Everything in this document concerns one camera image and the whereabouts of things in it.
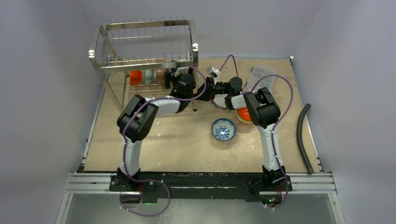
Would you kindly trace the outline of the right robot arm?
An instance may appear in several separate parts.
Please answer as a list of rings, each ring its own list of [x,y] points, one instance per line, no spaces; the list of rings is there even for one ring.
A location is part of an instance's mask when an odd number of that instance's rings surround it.
[[[288,110],[281,114],[280,107],[269,89],[250,89],[242,92],[242,79],[233,77],[230,81],[215,83],[207,77],[194,95],[197,100],[211,101],[216,95],[226,94],[226,109],[247,108],[252,123],[257,127],[263,150],[263,186],[273,190],[280,182],[287,181],[287,175],[278,149],[277,126]]]

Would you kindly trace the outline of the white blue floral bowl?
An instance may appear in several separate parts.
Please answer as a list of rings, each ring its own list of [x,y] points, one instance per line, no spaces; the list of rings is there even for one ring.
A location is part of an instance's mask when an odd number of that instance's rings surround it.
[[[212,123],[211,133],[217,140],[228,141],[236,135],[236,126],[231,120],[220,118]]]

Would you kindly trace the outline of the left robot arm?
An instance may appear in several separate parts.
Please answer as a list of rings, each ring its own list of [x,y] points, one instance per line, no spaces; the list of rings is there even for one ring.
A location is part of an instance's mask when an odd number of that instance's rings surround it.
[[[117,120],[124,147],[117,169],[121,186],[128,191],[138,188],[140,172],[140,151],[142,141],[147,137],[157,116],[182,112],[194,98],[196,82],[193,74],[182,74],[170,95],[162,98],[132,97]]]

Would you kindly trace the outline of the white fluted bowl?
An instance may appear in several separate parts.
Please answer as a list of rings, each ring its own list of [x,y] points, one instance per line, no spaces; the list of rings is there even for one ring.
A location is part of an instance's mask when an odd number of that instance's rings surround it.
[[[218,109],[229,110],[229,108],[226,106],[226,100],[225,100],[226,97],[227,97],[226,94],[215,95],[214,99],[212,99],[211,102]]]

